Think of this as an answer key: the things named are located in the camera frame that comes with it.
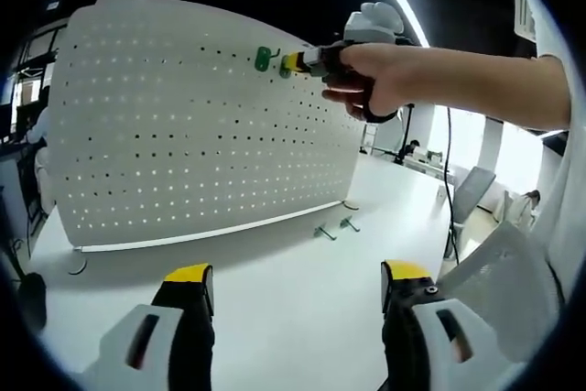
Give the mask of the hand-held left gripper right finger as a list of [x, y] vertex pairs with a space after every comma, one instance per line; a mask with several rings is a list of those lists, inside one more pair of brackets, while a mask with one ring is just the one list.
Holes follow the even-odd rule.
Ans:
[[444, 297], [426, 268], [387, 259], [381, 284], [383, 390], [504, 390], [518, 376], [494, 329]]

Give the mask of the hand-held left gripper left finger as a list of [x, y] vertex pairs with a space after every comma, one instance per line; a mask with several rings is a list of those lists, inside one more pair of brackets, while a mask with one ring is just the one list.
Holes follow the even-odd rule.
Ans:
[[212, 266], [174, 270], [102, 337], [91, 389], [210, 390], [213, 313]]

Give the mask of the person's right hand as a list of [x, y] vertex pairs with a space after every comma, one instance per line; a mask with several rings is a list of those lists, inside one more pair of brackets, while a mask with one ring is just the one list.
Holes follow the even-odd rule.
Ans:
[[408, 93], [408, 68], [401, 59], [405, 51], [405, 47], [379, 43], [342, 49], [338, 61], [343, 70], [326, 78], [322, 97], [343, 104], [358, 120], [374, 122], [388, 117], [413, 102]]

